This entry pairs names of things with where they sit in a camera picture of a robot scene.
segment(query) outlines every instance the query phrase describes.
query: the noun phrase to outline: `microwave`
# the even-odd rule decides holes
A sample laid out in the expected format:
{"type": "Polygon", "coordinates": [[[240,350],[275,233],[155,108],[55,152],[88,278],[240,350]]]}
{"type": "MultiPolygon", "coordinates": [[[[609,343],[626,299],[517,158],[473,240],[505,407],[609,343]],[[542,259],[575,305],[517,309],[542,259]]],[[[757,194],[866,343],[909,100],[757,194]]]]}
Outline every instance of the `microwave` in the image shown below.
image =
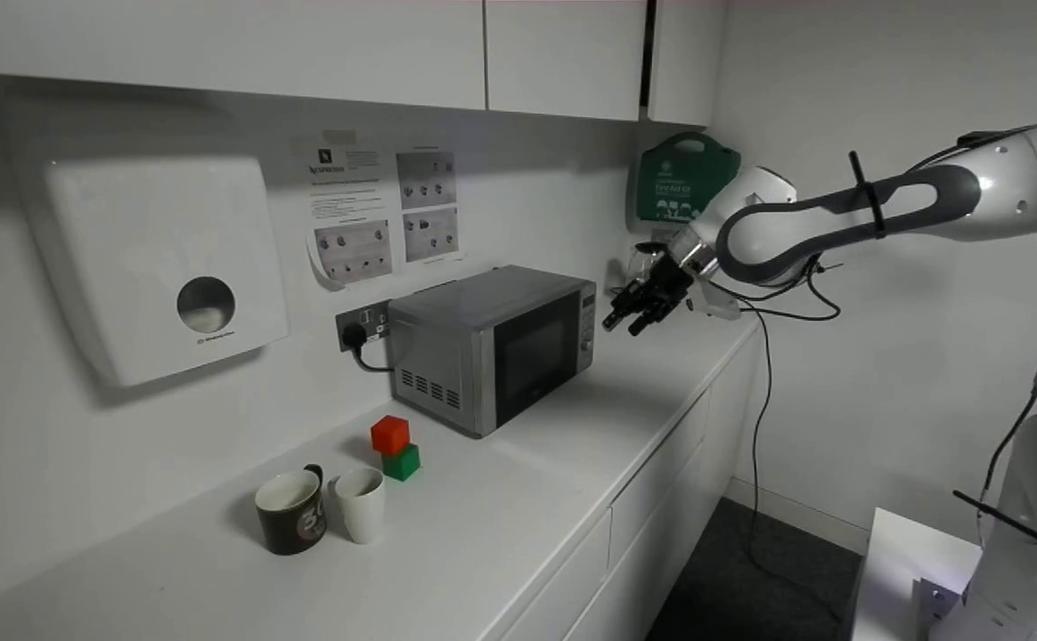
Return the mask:
{"type": "Polygon", "coordinates": [[[595,285],[495,268],[388,302],[392,397],[485,439],[592,365],[595,285]]]}

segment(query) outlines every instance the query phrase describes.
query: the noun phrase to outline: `green device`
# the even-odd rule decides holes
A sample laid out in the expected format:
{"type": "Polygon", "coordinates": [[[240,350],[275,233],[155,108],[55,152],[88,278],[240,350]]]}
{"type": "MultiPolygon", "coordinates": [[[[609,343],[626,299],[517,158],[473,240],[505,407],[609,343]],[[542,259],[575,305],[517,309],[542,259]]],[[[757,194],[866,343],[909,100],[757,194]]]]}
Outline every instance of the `green device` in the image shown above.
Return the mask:
{"type": "Polygon", "coordinates": [[[740,158],[701,131],[681,131],[644,151],[636,170],[643,228],[689,225],[739,173],[740,158]]]}

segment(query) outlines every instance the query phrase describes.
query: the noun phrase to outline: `mug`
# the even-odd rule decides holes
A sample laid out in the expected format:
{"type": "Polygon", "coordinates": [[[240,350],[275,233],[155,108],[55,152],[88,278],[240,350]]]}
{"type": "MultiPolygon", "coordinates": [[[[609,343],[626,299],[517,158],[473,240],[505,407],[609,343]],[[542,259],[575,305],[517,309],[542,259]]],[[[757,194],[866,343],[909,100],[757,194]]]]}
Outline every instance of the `mug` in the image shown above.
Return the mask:
{"type": "Polygon", "coordinates": [[[295,555],[318,545],[329,532],[325,513],[325,471],[302,468],[293,474],[277,474],[258,488],[258,518],[264,528],[264,545],[275,555],[295,555]]]}
{"type": "Polygon", "coordinates": [[[333,483],[350,543],[367,545],[383,533],[385,480],[383,471],[344,474],[333,483]]]}

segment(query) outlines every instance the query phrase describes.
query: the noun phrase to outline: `wall cabinet door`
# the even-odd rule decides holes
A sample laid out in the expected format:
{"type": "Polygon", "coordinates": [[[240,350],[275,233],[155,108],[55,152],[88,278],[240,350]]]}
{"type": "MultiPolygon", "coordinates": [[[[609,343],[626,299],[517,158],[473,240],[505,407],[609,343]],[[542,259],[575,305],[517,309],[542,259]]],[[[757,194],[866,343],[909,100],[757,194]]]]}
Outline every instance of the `wall cabinet door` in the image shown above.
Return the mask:
{"type": "Polygon", "coordinates": [[[644,0],[485,0],[487,111],[638,121],[644,0]]]}
{"type": "Polygon", "coordinates": [[[725,0],[655,0],[650,121],[708,124],[725,22],[725,0]]]}
{"type": "Polygon", "coordinates": [[[485,108],[480,0],[0,0],[0,74],[485,108]]]}

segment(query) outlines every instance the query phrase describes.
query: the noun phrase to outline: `wall socket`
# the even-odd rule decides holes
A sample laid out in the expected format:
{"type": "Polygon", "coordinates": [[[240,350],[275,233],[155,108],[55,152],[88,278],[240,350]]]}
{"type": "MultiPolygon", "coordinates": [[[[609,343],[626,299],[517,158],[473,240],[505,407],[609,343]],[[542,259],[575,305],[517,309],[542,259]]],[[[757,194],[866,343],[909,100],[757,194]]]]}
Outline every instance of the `wall socket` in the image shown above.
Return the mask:
{"type": "Polygon", "coordinates": [[[339,352],[345,352],[344,329],[354,329],[354,323],[361,323],[367,333],[367,340],[385,340],[385,333],[388,333],[385,315],[388,315],[385,299],[339,315],[334,318],[339,352]]]}
{"type": "Polygon", "coordinates": [[[313,259],[329,290],[388,273],[388,222],[313,228],[313,259]]]}
{"type": "Polygon", "coordinates": [[[417,151],[417,152],[398,152],[396,160],[398,160],[404,209],[455,202],[454,152],[417,151]]]}
{"type": "Polygon", "coordinates": [[[407,259],[455,254],[455,209],[407,213],[407,259]]]}

